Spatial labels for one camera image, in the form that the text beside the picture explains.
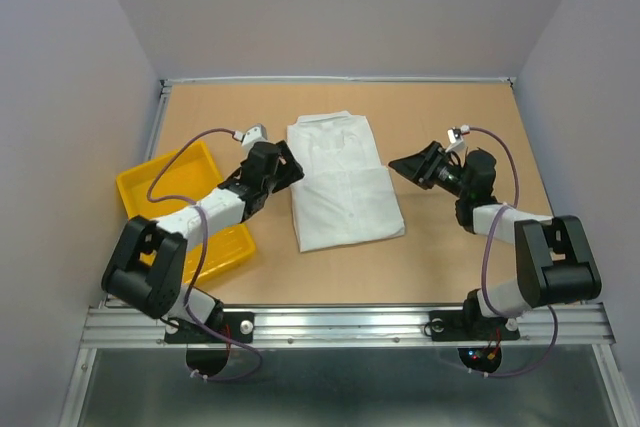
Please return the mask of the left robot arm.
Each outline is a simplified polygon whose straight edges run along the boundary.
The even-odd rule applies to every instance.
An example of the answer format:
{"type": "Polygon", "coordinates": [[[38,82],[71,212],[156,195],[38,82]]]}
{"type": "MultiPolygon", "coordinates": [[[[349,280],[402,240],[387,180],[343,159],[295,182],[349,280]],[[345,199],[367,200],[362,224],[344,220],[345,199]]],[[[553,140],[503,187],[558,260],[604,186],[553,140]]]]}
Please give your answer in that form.
{"type": "Polygon", "coordinates": [[[101,288],[151,319],[184,321],[199,340],[222,329],[223,303],[182,275],[186,255],[209,238],[241,225],[272,194],[304,177],[287,143],[256,142],[240,167],[199,201],[156,219],[131,218],[124,226],[101,280],[101,288]]]}

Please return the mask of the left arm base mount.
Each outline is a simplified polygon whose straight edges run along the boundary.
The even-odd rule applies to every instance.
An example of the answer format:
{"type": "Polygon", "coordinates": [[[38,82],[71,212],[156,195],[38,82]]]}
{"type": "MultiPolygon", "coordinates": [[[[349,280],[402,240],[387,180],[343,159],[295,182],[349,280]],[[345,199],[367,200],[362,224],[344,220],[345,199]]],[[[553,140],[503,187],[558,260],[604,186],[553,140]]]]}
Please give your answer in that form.
{"type": "Polygon", "coordinates": [[[202,324],[179,318],[160,321],[165,327],[166,344],[187,347],[185,362],[191,378],[203,382],[237,382],[253,376],[262,367],[263,356],[252,346],[255,328],[252,311],[214,312],[202,324]],[[248,354],[255,364],[241,373],[224,374],[223,371],[231,367],[234,347],[248,354]]]}

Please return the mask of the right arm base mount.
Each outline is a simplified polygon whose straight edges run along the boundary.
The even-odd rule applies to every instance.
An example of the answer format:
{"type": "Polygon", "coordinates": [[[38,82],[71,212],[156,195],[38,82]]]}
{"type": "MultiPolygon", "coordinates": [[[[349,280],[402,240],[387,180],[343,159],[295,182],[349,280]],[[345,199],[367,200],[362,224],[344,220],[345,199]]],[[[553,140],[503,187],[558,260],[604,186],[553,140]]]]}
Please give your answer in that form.
{"type": "Polygon", "coordinates": [[[462,364],[483,374],[493,374],[500,367],[504,341],[520,339],[518,327],[509,327],[507,319],[473,317],[462,310],[431,311],[425,332],[434,342],[460,343],[462,364]]]}

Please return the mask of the white long sleeve shirt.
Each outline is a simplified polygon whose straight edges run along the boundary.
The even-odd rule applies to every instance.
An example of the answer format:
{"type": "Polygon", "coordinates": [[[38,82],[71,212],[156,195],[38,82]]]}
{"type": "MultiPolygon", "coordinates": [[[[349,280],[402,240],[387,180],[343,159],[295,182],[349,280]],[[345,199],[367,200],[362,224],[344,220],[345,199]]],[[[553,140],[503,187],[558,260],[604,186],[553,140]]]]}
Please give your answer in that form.
{"type": "Polygon", "coordinates": [[[300,116],[287,143],[304,177],[291,187],[299,251],[400,237],[405,222],[368,119],[347,111],[300,116]]]}

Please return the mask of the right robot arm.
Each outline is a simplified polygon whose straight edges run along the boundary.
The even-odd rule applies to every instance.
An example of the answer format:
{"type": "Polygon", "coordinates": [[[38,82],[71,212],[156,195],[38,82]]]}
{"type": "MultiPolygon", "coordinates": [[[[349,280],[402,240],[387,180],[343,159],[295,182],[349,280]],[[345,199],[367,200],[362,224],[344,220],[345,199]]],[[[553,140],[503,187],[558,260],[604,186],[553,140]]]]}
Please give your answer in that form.
{"type": "Polygon", "coordinates": [[[497,319],[516,318],[537,307],[593,300],[602,290],[580,219],[534,215],[500,203],[493,195],[496,164],[495,157],[483,149],[461,159],[436,141],[389,163],[397,174],[424,190],[438,186],[454,195],[458,224],[486,237],[481,287],[467,295],[456,320],[472,337],[491,331],[497,319]],[[515,278],[489,287],[488,262],[496,240],[514,247],[515,278]]]}

